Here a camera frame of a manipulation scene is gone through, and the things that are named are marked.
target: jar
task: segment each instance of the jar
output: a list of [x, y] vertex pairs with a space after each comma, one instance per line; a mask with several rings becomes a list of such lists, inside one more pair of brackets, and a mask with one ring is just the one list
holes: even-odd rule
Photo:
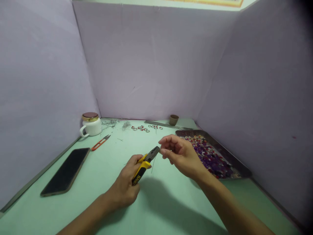
[[102, 123], [97, 113], [89, 112], [82, 115], [83, 127], [79, 130], [81, 137], [94, 136], [102, 132]]

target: light green table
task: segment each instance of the light green table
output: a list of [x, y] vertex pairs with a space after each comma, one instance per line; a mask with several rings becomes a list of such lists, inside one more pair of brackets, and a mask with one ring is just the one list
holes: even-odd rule
[[[143, 121], [130, 122], [135, 127], [148, 127]], [[120, 121], [102, 132], [101, 137], [111, 134], [110, 139], [90, 152], [69, 192], [40, 197], [71, 151], [93, 147], [100, 135], [76, 142], [0, 219], [0, 234], [56, 234], [108, 190], [131, 155], [145, 154], [163, 136], [175, 134], [172, 128], [150, 128], [150, 133], [130, 128], [123, 131], [123, 124]], [[191, 119], [180, 119], [177, 125], [196, 128]], [[141, 190], [135, 203], [108, 217], [98, 234], [227, 234], [221, 219], [194, 182], [159, 154], [152, 165], [140, 181]], [[251, 180], [224, 181], [224, 184], [277, 235], [298, 234]]]

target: small cup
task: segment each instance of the small cup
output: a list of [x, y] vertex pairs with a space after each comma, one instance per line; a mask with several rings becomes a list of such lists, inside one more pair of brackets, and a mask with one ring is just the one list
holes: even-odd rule
[[175, 126], [177, 121], [178, 121], [179, 117], [177, 115], [171, 115], [170, 116], [170, 125], [171, 126]]

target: gold lid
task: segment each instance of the gold lid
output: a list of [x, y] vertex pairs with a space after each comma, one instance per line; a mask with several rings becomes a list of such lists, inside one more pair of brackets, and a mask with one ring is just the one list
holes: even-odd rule
[[97, 121], [98, 118], [99, 118], [99, 115], [97, 113], [93, 113], [93, 112], [84, 113], [82, 115], [82, 119], [84, 121], [89, 121], [89, 122]]

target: finger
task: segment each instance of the finger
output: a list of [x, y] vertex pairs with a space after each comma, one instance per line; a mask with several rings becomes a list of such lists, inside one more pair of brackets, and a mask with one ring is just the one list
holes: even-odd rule
[[159, 141], [159, 144], [161, 144], [161, 149], [169, 149], [174, 151], [175, 153], [178, 153], [180, 149], [184, 146], [184, 142], [185, 140], [172, 134], [163, 137]]
[[141, 165], [141, 163], [137, 163], [136, 165], [132, 166], [132, 175], [133, 176], [138, 171], [140, 165]]
[[139, 193], [139, 191], [140, 191], [140, 186], [139, 186], [139, 184], [136, 184], [136, 185], [132, 186], [132, 187], [130, 188], [130, 190], [133, 191], [134, 195], [135, 195], [136, 198], [137, 198], [137, 195], [138, 195], [138, 193]]
[[177, 135], [167, 135], [165, 137], [163, 137], [160, 141], [159, 141], [159, 144], [165, 144], [165, 143], [180, 143], [180, 142], [183, 142], [183, 139], [178, 137]]
[[160, 153], [173, 163], [175, 163], [177, 161], [177, 158], [179, 157], [179, 155], [168, 149], [161, 149]]
[[162, 144], [160, 149], [170, 149], [170, 143]]
[[139, 161], [142, 157], [143, 157], [142, 154], [132, 155], [132, 157], [126, 163], [126, 166], [127, 165], [128, 166], [134, 166], [137, 163], [137, 161]]

